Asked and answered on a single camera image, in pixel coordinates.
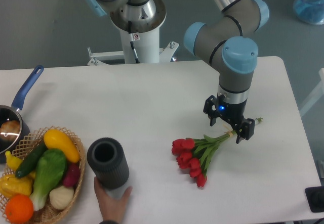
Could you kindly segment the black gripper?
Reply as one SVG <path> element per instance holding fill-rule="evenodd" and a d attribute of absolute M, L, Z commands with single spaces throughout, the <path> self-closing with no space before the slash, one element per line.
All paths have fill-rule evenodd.
<path fill-rule="evenodd" d="M 224 95 L 217 97 L 211 95 L 205 100 L 203 112 L 207 114 L 210 126 L 216 123 L 217 118 L 230 124 L 236 130 L 236 143 L 239 144 L 242 140 L 249 140 L 254 135 L 255 120 L 244 117 L 246 102 L 230 104 L 225 102 Z"/>

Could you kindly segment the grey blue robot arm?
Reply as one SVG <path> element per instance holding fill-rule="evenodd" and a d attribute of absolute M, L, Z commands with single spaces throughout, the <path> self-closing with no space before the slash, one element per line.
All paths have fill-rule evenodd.
<path fill-rule="evenodd" d="M 269 19 L 262 0 L 214 0 L 222 19 L 211 26 L 196 22 L 184 35 L 184 46 L 219 72 L 218 92 L 204 105 L 204 113 L 215 124 L 221 118 L 231 125 L 237 141 L 254 134 L 255 122 L 244 110 L 257 66 L 258 46 L 249 34 Z M 161 61 L 159 29 L 166 18 L 161 0 L 86 0 L 97 16 L 109 15 L 120 31 L 127 64 Z"/>

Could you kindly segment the person's hand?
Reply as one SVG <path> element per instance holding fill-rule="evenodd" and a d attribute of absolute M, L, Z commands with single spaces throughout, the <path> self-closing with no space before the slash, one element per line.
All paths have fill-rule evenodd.
<path fill-rule="evenodd" d="M 114 199 L 106 193 L 98 178 L 94 177 L 94 191 L 102 215 L 102 221 L 113 220 L 122 223 L 132 190 L 133 187 L 129 186 L 120 199 Z"/>

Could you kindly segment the dark sleeve forearm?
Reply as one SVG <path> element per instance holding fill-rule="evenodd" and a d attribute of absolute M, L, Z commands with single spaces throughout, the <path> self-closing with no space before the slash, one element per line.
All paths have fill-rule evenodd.
<path fill-rule="evenodd" d="M 113 220 L 103 220 L 99 224 L 119 224 L 119 223 Z"/>

